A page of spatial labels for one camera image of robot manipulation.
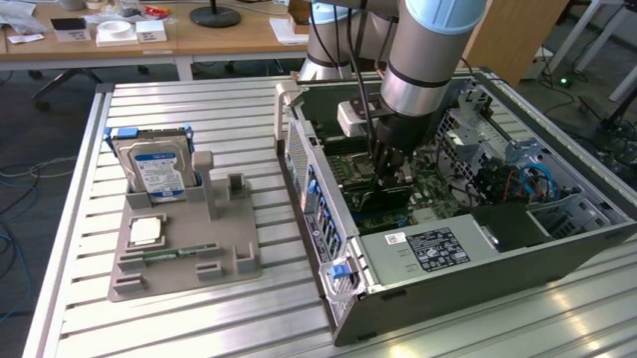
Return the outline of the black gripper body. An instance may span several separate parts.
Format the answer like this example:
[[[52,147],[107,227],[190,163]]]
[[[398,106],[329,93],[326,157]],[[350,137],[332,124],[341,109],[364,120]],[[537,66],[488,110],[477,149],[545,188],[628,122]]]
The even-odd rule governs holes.
[[[405,156],[412,156],[425,140],[432,119],[432,115],[382,116],[376,128],[377,139],[386,147],[398,150]]]

